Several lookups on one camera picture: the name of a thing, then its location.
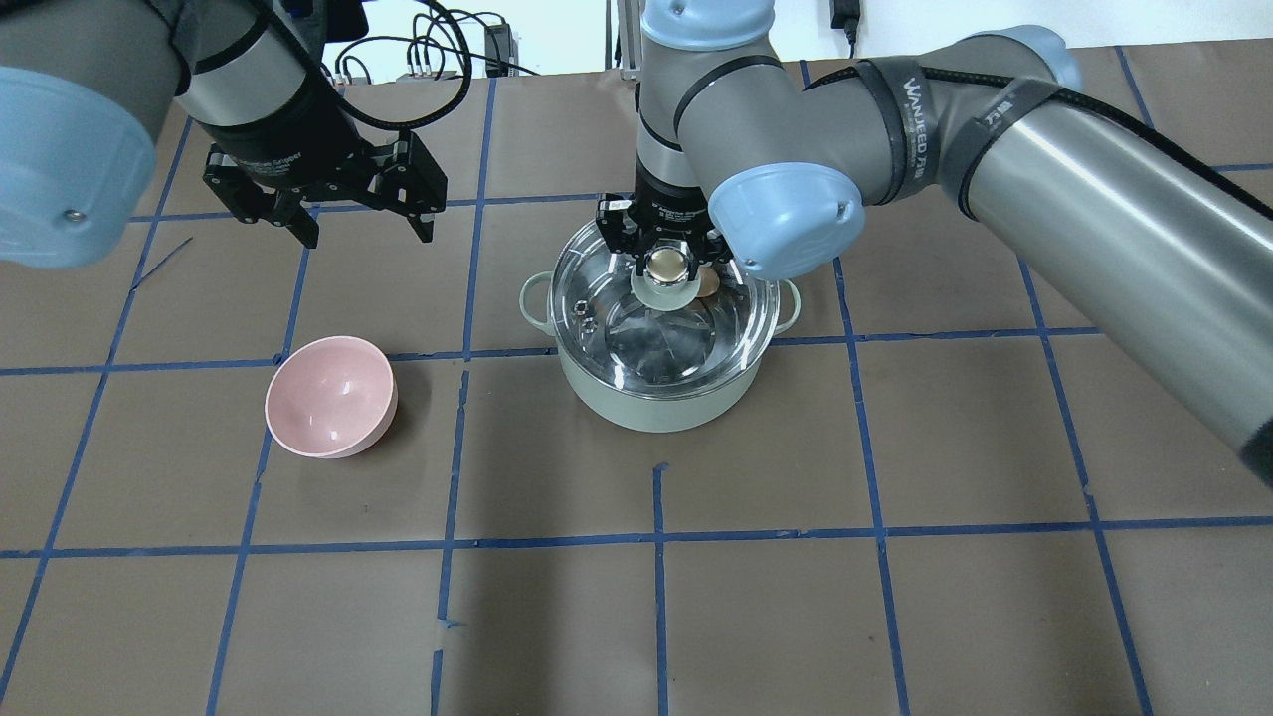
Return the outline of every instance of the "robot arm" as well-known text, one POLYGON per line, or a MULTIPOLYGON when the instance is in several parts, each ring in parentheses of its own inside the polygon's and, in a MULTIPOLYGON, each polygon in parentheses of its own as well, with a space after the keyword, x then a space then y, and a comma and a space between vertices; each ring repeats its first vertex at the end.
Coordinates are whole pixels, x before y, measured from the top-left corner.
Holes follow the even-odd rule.
POLYGON ((598 208, 612 251, 791 278, 848 248, 864 205, 941 183, 1273 480, 1273 210, 1067 93, 1077 65, 1044 28, 801 92, 771 23, 770 0, 647 5, 635 192, 598 208))
POLYGON ((271 6, 0 5, 0 260, 61 268, 108 254, 154 172, 174 94, 214 139, 204 181, 238 220, 269 220, 314 247, 302 201, 355 200, 402 214, 430 241, 447 177, 410 130, 433 116, 379 122, 345 104, 271 6), (373 147, 351 113, 397 139, 373 147))

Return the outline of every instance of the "light blue joint cap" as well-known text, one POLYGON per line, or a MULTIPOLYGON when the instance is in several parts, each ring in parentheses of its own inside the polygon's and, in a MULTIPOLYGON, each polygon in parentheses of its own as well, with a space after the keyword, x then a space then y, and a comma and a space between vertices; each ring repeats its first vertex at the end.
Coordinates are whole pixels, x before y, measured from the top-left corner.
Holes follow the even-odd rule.
POLYGON ((132 115, 61 78, 0 66, 0 261, 92 264, 123 236, 155 169, 132 115))
POLYGON ((673 50, 709 52, 759 39, 774 25, 774 0, 647 0, 640 29, 673 50))
POLYGON ((805 162, 727 178, 712 192, 708 213, 742 268, 764 280, 812 271, 843 254, 867 223, 853 180, 805 162))
POLYGON ((1007 37, 1025 45, 1048 65, 1048 70, 1051 71, 1051 76, 1058 84, 1074 92, 1083 90, 1083 73, 1078 69, 1078 60, 1074 60, 1069 50, 1066 50, 1066 39, 1055 32, 1043 25, 1017 25, 979 32, 973 37, 987 34, 1007 37))

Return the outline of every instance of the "pink bowl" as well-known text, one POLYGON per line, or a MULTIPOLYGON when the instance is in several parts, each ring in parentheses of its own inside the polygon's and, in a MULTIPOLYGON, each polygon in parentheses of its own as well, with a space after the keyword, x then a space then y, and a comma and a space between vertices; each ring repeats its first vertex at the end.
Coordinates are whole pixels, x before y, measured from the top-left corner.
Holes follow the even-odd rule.
POLYGON ((348 457, 384 434, 397 410, 390 362, 351 335, 323 338, 279 366, 265 392, 265 423, 306 457, 348 457))

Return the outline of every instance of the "pot handle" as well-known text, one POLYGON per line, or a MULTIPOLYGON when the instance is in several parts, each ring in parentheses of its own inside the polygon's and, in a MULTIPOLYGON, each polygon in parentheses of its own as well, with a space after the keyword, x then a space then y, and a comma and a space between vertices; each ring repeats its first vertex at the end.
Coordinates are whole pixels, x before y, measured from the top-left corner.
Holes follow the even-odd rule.
POLYGON ((526 319, 526 322, 540 329, 541 331, 544 331, 550 336, 552 335, 552 326, 547 321, 541 321, 535 316, 531 316, 531 310, 526 307, 526 297, 531 293, 532 288, 544 282, 550 280, 551 278, 552 278, 552 271, 542 271, 526 279, 526 284, 522 287, 522 293, 517 299, 518 306, 522 308, 522 317, 526 319))
POLYGON ((783 324, 775 327, 774 335, 778 335, 785 331, 787 329, 794 326, 796 321, 799 319, 799 289, 796 288, 796 284, 793 284, 787 279, 783 279, 783 283, 787 284, 787 289, 792 292, 792 317, 787 319, 783 324))

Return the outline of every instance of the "pot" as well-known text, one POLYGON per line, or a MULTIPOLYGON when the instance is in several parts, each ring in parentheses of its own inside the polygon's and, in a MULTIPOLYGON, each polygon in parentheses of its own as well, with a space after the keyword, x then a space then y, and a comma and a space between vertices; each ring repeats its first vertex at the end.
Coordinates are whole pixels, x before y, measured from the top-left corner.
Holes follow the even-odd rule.
POLYGON ((649 271, 636 276, 635 265, 631 256, 611 254, 589 222, 561 250, 554 270, 522 287, 522 316, 552 336, 570 387, 602 418, 656 433, 701 426, 751 386, 770 339, 799 317, 799 290, 780 282, 793 311, 779 325, 779 282, 749 276, 729 261, 700 269, 719 276, 714 293, 696 290, 698 298, 691 292, 687 303, 675 301, 682 306, 667 310, 668 297, 685 287, 652 289, 657 282, 649 271), (527 306, 541 283, 550 283, 545 320, 527 306))

